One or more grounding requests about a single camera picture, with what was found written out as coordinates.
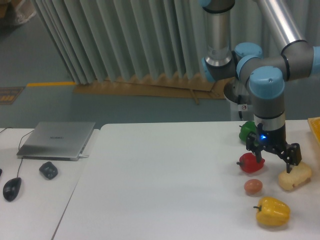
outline red bell pepper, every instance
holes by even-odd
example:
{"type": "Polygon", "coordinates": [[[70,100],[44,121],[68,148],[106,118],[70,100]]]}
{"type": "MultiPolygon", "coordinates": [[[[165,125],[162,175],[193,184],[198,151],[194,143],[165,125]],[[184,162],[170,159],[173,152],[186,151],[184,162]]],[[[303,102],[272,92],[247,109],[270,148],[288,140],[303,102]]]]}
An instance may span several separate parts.
{"type": "Polygon", "coordinates": [[[262,158],[261,161],[258,163],[256,156],[253,155],[251,152],[243,154],[239,161],[236,162],[242,169],[242,171],[246,173],[254,173],[263,168],[265,160],[262,158]]]}

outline laptop lid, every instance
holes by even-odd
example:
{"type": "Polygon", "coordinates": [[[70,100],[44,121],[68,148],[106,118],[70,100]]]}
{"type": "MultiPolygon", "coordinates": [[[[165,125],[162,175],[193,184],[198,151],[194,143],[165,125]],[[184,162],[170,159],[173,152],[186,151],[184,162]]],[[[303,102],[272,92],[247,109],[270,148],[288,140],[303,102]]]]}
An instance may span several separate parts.
{"type": "Polygon", "coordinates": [[[77,160],[94,126],[94,122],[39,122],[16,155],[26,159],[77,160]]]}

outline floor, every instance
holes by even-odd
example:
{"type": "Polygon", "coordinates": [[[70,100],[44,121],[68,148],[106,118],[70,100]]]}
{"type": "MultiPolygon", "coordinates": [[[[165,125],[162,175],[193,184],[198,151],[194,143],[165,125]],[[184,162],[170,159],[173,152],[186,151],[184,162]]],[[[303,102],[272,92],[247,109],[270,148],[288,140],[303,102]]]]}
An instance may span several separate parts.
{"type": "MultiPolygon", "coordinates": [[[[38,16],[0,29],[0,87],[69,82],[68,72],[38,16]]],[[[26,87],[12,105],[0,105],[0,128],[34,128],[41,121],[112,123],[230,121],[226,100],[73,93],[74,86],[26,87]]],[[[320,78],[286,83],[288,120],[320,116],[320,78]]]]}

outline brown egg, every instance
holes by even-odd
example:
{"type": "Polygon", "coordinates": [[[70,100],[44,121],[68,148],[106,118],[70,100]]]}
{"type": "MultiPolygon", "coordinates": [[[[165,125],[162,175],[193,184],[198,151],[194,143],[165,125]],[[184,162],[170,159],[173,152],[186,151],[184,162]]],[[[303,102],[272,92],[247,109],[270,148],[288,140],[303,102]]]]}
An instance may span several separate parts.
{"type": "Polygon", "coordinates": [[[244,184],[244,190],[248,194],[256,194],[262,189],[262,182],[258,179],[250,179],[244,184]]]}

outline black computer mouse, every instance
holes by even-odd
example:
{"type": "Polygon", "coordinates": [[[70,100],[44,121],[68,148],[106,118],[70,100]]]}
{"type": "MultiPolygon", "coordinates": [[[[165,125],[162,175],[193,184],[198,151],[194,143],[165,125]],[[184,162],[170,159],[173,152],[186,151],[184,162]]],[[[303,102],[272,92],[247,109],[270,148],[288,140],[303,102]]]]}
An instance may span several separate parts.
{"type": "Polygon", "coordinates": [[[20,186],[21,186],[21,178],[16,177],[6,182],[3,187],[3,197],[8,202],[12,202],[18,196],[20,186]]]}
{"type": "Polygon", "coordinates": [[[39,168],[39,171],[43,173],[43,175],[49,180],[53,179],[58,174],[58,169],[50,161],[42,164],[42,166],[39,168]]]}

